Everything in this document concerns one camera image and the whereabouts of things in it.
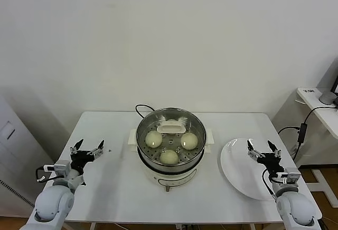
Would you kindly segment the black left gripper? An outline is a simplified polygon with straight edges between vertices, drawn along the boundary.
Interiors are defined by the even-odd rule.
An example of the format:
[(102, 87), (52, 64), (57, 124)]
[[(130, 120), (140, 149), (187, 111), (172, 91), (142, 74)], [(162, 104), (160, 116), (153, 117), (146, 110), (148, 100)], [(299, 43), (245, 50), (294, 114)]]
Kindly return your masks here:
[(104, 153), (104, 140), (100, 142), (97, 148), (91, 151), (79, 151), (82, 143), (83, 139), (70, 147), (71, 169), (76, 171), (83, 171), (87, 163), (94, 162), (95, 158), (100, 157)]

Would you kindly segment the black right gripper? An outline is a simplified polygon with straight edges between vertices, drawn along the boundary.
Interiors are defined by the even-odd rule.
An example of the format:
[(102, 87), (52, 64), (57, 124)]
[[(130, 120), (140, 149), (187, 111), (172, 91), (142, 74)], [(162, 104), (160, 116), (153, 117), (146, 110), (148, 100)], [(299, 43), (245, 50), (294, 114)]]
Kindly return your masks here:
[(281, 161), (281, 150), (270, 141), (267, 141), (269, 148), (273, 153), (261, 153), (254, 149), (251, 139), (247, 140), (248, 155), (257, 160), (259, 164), (263, 164), (271, 178), (277, 178), (278, 173), (285, 172), (284, 168), (279, 164)]

